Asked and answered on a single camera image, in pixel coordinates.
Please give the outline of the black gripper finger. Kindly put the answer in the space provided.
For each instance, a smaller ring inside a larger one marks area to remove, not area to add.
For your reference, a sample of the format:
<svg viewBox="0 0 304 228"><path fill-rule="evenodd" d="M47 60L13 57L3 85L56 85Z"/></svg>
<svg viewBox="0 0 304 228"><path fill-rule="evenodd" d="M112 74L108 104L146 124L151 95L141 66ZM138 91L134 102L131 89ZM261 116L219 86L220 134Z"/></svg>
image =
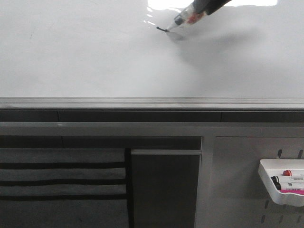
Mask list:
<svg viewBox="0 0 304 228"><path fill-rule="evenodd" d="M211 15L231 0L194 0L193 7L196 13L206 13Z"/></svg>

